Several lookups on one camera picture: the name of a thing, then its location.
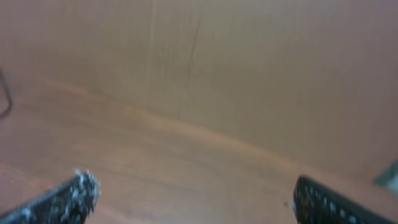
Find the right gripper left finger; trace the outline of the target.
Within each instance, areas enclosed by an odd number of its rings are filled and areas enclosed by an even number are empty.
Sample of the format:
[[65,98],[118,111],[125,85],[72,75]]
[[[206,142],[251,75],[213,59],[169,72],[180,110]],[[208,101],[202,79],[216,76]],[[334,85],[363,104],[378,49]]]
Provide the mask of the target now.
[[1,224],[84,224],[100,194],[94,175],[77,170],[71,179],[1,214]]

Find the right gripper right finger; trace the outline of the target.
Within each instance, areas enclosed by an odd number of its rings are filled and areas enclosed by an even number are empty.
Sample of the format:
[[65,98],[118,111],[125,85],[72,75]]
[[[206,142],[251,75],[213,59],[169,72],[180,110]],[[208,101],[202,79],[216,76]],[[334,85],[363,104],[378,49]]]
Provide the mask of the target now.
[[393,224],[305,175],[296,181],[292,208],[298,224]]

